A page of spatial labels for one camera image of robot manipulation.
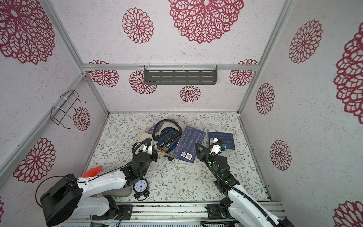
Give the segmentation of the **beige canvas tote bag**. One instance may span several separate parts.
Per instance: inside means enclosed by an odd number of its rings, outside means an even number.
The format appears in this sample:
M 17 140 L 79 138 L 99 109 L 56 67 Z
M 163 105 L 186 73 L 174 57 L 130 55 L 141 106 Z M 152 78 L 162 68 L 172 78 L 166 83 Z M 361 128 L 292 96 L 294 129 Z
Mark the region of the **beige canvas tote bag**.
M 151 138 L 157 148 L 156 143 L 159 140 L 160 134 L 161 134 L 162 130 L 167 127 L 175 128 L 182 134 L 186 128 L 186 125 L 183 122 L 183 120 L 181 120 L 178 117 L 163 119 L 163 120 L 159 121 L 158 123 L 156 123 L 155 125 L 146 129 L 145 131 L 140 132 L 139 134 L 136 135 L 136 137 L 139 141 L 143 141 L 146 138 Z M 166 157 L 166 158 L 168 158 L 169 161 L 173 161 L 174 159 L 176 159 L 175 155 L 173 154 L 173 151 L 170 153 L 166 153 L 166 152 L 160 151 L 158 148 L 157 148 L 157 150 L 159 152 L 160 157 Z

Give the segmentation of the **dark blue book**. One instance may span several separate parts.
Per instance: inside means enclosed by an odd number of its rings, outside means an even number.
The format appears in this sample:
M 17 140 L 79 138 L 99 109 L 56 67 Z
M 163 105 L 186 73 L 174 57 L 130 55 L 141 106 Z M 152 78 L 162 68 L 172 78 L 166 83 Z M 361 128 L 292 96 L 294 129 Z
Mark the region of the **dark blue book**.
M 235 150 L 235 143 L 232 133 L 226 132 L 210 132 L 208 131 L 208 140 L 209 144 L 211 145 L 215 138 L 221 140 L 226 147 L 226 149 Z
M 178 160 L 194 163 L 197 156 L 195 144 L 201 144 L 205 136 L 206 132 L 186 126 L 173 154 Z

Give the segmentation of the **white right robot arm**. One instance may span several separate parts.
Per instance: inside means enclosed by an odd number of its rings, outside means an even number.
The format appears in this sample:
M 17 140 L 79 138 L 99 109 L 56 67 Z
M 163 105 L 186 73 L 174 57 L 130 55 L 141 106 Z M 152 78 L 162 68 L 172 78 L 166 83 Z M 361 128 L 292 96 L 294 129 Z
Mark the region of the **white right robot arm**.
M 221 142 L 209 147 L 196 143 L 197 158 L 202 161 L 213 176 L 218 191 L 226 197 L 220 201 L 221 215 L 232 218 L 244 227 L 292 227 L 294 224 L 287 218 L 279 218 L 265 209 L 252 198 L 230 172 L 226 157 L 220 153 L 225 150 Z

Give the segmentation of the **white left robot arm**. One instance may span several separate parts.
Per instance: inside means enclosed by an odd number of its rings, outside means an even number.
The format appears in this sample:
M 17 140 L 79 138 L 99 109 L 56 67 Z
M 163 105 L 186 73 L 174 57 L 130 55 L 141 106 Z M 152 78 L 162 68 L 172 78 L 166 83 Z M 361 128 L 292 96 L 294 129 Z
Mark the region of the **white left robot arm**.
M 148 171 L 150 163 L 157 161 L 157 151 L 141 151 L 127 165 L 95 177 L 63 176 L 40 198 L 46 225 L 53 227 L 71 217 L 97 216 L 111 219 L 119 211 L 111 196 L 95 195 L 134 185 Z

